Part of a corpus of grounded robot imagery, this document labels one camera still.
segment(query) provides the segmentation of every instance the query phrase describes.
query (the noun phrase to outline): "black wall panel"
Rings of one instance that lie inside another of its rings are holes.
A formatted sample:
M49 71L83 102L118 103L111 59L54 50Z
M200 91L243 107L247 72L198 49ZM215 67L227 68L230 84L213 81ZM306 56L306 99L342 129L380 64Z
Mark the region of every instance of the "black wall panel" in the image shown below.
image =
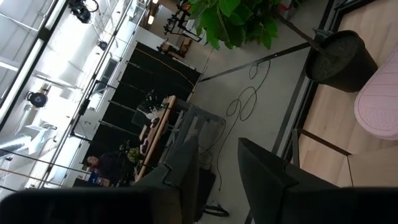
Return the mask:
M186 100L193 90L192 84L196 84L200 77L197 71L141 43L137 43L129 62L112 100L132 109L136 109L153 89ZM131 123L133 116L132 111L110 104L103 121L138 135L141 127ZM170 122L173 123L177 116L177 113L172 113ZM134 138L128 133L100 125L86 157L117 151L120 144Z

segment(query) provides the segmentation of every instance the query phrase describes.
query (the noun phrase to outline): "black base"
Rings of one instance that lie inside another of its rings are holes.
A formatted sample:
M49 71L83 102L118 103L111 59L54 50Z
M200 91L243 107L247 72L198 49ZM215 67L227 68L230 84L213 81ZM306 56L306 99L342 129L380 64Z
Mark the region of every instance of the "black base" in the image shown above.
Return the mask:
M354 93L360 91L363 86L368 82L368 80L374 75L378 67L368 50L366 50L364 41L359 37L359 35L352 30L344 30L335 34L332 34L326 38L320 46L325 48L328 45L338 42L344 38L356 38L358 47L353 53L353 58L349 60L345 67L343 67L339 72L336 72L328 78L322 80L316 80L314 74L311 74L312 67L315 66L315 61L317 57L321 57L320 53L314 52L310 54L307 60L307 66L305 67L305 73L307 77L314 82L319 84L325 84L339 90Z

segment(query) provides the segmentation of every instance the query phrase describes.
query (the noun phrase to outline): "ceiling light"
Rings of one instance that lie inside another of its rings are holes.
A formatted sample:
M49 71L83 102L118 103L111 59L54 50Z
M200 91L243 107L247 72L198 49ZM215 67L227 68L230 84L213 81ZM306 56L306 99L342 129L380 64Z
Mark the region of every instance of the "ceiling light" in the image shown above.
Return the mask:
M148 24L152 24L154 22L155 17L149 16Z

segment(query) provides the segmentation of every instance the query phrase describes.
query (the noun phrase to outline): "pink chair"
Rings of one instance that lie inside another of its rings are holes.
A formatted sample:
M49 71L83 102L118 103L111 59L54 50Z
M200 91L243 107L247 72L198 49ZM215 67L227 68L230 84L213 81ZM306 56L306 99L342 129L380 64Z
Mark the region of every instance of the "pink chair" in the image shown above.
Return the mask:
M398 46L359 92L354 111L374 136L398 140Z

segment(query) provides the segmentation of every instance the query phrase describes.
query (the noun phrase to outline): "man sitting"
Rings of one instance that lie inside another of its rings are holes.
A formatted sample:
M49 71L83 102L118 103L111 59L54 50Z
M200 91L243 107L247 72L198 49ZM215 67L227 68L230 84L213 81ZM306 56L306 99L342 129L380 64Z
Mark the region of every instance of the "man sitting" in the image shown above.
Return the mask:
M120 178L122 162L115 152L105 153L102 156L89 156L87 162L100 177L109 179L111 183Z

